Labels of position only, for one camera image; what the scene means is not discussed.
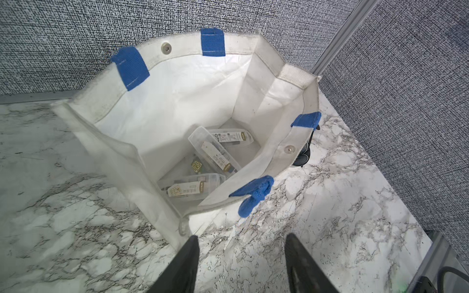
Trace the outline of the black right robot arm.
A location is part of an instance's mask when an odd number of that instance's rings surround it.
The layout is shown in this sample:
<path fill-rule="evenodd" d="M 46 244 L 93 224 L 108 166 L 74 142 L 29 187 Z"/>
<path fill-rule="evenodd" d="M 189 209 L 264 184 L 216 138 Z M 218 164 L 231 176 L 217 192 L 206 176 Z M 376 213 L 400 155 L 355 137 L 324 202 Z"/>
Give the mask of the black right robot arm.
<path fill-rule="evenodd" d="M 437 274 L 437 286 L 435 287 L 430 279 L 426 276 L 421 276 L 413 289 L 413 293 L 444 293 L 444 280 L 447 273 L 452 273 L 465 282 L 469 282 L 469 276 L 460 270 L 445 266 L 442 267 Z"/>

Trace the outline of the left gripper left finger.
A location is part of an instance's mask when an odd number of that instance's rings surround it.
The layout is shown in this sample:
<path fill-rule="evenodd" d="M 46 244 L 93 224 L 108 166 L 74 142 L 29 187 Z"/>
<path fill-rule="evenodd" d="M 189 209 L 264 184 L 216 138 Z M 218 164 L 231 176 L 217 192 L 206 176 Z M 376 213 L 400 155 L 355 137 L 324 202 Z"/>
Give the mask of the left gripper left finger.
<path fill-rule="evenodd" d="M 147 292 L 194 293 L 199 256 L 199 238 L 191 236 Z"/>

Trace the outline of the compass case white label top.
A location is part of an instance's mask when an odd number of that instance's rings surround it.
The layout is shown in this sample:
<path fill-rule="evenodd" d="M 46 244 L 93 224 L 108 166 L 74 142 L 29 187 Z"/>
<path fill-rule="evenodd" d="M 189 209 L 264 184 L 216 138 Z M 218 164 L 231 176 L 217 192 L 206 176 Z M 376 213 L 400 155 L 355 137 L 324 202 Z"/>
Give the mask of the compass case white label top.
<path fill-rule="evenodd" d="M 222 145 L 250 145 L 252 135 L 245 129 L 209 129 L 208 132 Z"/>

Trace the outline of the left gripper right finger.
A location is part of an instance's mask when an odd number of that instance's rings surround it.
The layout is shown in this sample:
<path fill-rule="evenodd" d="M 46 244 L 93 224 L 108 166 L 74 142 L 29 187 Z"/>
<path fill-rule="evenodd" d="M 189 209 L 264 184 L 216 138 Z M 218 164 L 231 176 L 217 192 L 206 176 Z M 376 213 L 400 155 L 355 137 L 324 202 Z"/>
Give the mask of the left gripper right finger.
<path fill-rule="evenodd" d="M 294 233 L 286 237 L 285 259 L 291 293 L 339 293 Z"/>

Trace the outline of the gold label compass case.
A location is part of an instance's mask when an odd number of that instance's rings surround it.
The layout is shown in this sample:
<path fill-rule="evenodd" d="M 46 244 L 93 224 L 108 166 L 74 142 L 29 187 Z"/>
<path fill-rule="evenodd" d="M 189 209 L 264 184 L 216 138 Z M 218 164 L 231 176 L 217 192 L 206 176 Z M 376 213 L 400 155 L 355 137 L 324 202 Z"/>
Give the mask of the gold label compass case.
<path fill-rule="evenodd" d="M 178 179 L 164 179 L 157 182 L 162 192 L 170 199 L 186 201 L 203 200 L 214 192 L 226 177 L 218 173 L 204 173 Z"/>

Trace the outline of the green label compass case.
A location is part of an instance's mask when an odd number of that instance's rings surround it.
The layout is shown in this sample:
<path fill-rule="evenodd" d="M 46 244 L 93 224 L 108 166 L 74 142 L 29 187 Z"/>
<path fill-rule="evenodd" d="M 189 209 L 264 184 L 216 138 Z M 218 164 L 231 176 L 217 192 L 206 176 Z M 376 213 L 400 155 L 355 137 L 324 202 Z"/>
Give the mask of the green label compass case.
<path fill-rule="evenodd" d="M 194 157 L 191 162 L 191 168 L 195 174 L 201 174 L 203 172 L 203 162 L 199 158 Z"/>

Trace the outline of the compass case white label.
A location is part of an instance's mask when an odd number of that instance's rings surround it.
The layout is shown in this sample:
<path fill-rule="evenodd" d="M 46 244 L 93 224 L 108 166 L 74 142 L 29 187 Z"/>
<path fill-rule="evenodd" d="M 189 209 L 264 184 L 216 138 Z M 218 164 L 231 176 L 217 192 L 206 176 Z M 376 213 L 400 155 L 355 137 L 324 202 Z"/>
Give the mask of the compass case white label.
<path fill-rule="evenodd" d="M 230 178 L 241 170 L 234 157 L 204 127 L 200 126 L 188 137 L 195 151 L 217 173 Z"/>
<path fill-rule="evenodd" d="M 209 129 L 208 132 L 222 145 L 250 145 L 252 135 L 245 129 Z"/>

